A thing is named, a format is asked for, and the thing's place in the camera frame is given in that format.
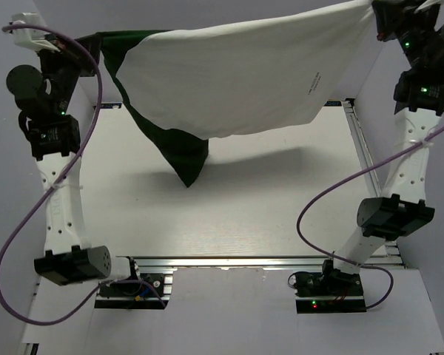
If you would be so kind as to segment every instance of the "dark green fabric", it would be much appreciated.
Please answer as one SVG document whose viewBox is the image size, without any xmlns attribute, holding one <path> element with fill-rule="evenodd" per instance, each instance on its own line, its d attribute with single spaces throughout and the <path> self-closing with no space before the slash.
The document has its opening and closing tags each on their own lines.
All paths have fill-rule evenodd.
<svg viewBox="0 0 444 355">
<path fill-rule="evenodd" d="M 148 121 L 133 108 L 127 92 L 116 78 L 127 51 L 137 46 L 145 37 L 160 32 L 164 31 L 118 31 L 98 34 L 103 38 L 101 50 L 105 67 L 120 91 L 125 107 L 141 131 L 158 147 L 184 185 L 189 187 L 198 178 L 204 166 L 209 154 L 209 141 L 203 141 L 179 129 L 162 129 Z"/>
</svg>

